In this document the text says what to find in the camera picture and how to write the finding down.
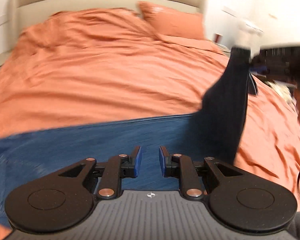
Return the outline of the small red box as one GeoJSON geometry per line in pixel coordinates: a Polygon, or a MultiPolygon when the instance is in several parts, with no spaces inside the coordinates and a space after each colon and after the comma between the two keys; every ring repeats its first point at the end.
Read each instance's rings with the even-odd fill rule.
{"type": "Polygon", "coordinates": [[[220,35],[220,34],[215,34],[214,42],[215,42],[215,43],[219,43],[220,40],[221,40],[221,38],[222,38],[222,35],[220,35]]]}

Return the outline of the orange pillow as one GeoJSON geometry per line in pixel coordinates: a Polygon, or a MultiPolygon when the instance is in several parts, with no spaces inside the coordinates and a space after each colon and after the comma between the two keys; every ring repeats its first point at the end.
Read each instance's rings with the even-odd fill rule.
{"type": "Polygon", "coordinates": [[[143,19],[162,35],[205,39],[204,16],[200,13],[182,12],[145,1],[139,1],[138,7],[143,19]]]}

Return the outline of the orange bed duvet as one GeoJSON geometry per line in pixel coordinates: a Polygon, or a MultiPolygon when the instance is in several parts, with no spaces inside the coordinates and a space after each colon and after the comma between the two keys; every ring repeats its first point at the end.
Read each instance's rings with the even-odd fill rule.
{"type": "Polygon", "coordinates": [[[0,138],[198,110],[227,58],[164,36],[127,9],[58,12],[27,28],[0,68],[0,138]]]}

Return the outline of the blue denim jeans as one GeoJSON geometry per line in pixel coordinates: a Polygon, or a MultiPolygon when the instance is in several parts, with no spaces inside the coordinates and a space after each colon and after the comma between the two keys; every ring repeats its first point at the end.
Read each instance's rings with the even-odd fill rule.
{"type": "Polygon", "coordinates": [[[158,151],[211,156],[232,164],[242,136],[248,93],[256,83],[249,68],[250,51],[232,48],[219,80],[203,96],[202,107],[189,114],[143,118],[22,133],[0,139],[0,224],[7,225],[7,195],[16,187],[87,157],[106,161],[142,147],[141,173],[126,189],[175,190],[177,182],[161,175],[158,151]]]}

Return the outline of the white plush toy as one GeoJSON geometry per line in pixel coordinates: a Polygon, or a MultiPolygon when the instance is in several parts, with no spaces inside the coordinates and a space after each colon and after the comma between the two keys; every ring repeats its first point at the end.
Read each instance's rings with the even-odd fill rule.
{"type": "Polygon", "coordinates": [[[248,48],[252,54],[255,54],[260,49],[260,39],[263,31],[248,20],[241,20],[238,25],[238,33],[235,39],[235,45],[248,48]]]}

